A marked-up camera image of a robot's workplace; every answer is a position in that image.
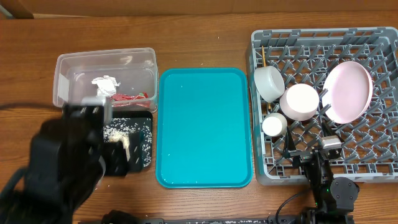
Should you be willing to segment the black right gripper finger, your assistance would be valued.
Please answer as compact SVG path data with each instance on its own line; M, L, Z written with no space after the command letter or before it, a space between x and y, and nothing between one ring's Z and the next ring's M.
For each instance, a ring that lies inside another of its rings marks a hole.
M323 137L336 136L339 140L342 140L342 138L339 135L337 135L334 130L332 130L332 128L328 125L326 121L322 121L321 127L322 127Z
M284 138L284 148L283 152L293 152L296 150L294 140L292 138L292 132L289 128L286 130L285 138Z

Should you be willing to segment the white paper cup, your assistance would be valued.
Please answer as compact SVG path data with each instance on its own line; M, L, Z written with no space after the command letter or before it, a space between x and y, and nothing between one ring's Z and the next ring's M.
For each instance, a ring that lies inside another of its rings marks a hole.
M281 136L287 131L287 120L280 113L268 114L262 122L262 131L270 137Z

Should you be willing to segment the pink bowl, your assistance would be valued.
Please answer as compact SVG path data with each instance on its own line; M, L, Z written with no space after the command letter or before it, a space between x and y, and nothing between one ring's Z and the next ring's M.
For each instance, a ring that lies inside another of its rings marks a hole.
M297 121L306 121L312 118L317 111L319 102L317 91L303 83L286 89L279 100L283 114Z

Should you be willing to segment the white round plate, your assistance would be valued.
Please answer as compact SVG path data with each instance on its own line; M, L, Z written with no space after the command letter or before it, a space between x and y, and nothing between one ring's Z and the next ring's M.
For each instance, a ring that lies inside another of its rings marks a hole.
M335 123L346 124L359 118L367 110L373 95L373 81L369 72L358 62L337 65L327 76L322 106L329 108L326 116Z

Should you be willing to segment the red silver snack wrapper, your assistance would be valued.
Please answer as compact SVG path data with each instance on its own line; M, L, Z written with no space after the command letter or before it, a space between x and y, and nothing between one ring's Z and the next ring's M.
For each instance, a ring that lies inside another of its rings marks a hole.
M111 100L112 102L116 101L114 106L141 106L148 108L151 102L147 101L147 98L148 94L146 92L141 92L134 96L117 93L111 97Z

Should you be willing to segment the grey bowl with food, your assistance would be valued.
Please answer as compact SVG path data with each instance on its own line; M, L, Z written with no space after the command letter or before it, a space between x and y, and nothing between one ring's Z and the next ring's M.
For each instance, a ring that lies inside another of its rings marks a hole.
M254 82L260 96L268 103L275 101L284 94L284 80L278 69L273 66L255 69Z

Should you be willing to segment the white napkin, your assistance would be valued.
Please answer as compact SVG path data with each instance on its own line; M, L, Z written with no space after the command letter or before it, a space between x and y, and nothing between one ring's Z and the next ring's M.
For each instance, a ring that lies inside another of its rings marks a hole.
M117 92L117 87L121 84L114 77L104 75L94 78L91 83L97 86L96 94L98 96L112 97Z

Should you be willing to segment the wooden chopstick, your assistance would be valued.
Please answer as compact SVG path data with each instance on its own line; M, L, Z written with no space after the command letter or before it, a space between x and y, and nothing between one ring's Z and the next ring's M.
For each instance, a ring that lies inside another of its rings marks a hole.
M261 48L262 48L262 64L263 64L263 67L265 68L267 66L266 65L265 49L264 49L264 46L262 46ZM271 103L270 102L267 102L267 109L268 109L268 111L271 111Z

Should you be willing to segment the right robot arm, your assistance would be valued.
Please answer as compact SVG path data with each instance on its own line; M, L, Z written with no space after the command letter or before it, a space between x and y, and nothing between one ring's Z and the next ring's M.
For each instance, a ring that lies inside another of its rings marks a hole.
M350 213L354 210L359 186L347 177L335 177L330 165L332 160L341 156L345 141L326 121L322 122L322 133L320 144L300 151L294 144L291 131L286 131L282 156L292 159L294 168L303 169L310 186L280 205L275 214L276 223L282 223L279 213L286 204L309 191L313 194L315 206L305 207L297 216L285 216L288 223L354 223Z

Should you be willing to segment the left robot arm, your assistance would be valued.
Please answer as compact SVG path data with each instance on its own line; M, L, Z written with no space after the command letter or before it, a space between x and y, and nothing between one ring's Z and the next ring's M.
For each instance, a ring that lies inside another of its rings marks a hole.
M105 176L124 177L130 165L121 141L105 142L108 105L65 105L30 142L30 161L1 191L1 223L71 223Z

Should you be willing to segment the grey dishwasher rack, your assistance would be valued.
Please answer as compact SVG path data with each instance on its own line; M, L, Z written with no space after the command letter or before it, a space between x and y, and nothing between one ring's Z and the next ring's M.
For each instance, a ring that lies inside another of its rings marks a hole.
M324 82L337 65L361 64L373 81L373 96L367 110L348 124L329 120L329 108L318 106L307 121L289 120L295 146L306 150L320 144L322 121L345 141L341 157L331 163L336 176L357 182L397 180L397 29L356 27L339 29L255 30L248 48L248 75L266 65L278 69L284 84L304 83L320 96Z

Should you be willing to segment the spilled rice pile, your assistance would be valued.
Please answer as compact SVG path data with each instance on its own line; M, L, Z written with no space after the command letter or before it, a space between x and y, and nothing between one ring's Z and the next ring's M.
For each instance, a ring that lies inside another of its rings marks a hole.
M142 162L148 168L152 162L152 119L113 118L104 127L106 142L121 141L126 151L127 161L133 165Z

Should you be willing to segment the black tray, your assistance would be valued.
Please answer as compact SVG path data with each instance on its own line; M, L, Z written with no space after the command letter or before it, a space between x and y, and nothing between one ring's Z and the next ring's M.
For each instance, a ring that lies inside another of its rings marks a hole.
M149 111L116 111L104 127L103 159L107 176L141 172L152 161L152 119Z

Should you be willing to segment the clear plastic bin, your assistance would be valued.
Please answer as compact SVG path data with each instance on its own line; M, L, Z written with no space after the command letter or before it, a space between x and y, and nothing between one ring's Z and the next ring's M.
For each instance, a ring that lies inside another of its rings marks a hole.
M97 50L62 54L57 59L53 79L53 105L81 104L87 96L97 96L94 78L108 75L121 84L117 92L125 95L148 94L148 108L114 106L114 110L155 112L158 104L158 67L154 49Z

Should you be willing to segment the teal plastic tray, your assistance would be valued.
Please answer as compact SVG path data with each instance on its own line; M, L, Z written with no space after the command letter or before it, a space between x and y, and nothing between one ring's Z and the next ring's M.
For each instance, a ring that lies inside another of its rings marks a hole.
M173 68L161 75L155 175L168 189L250 183L251 125L243 71Z

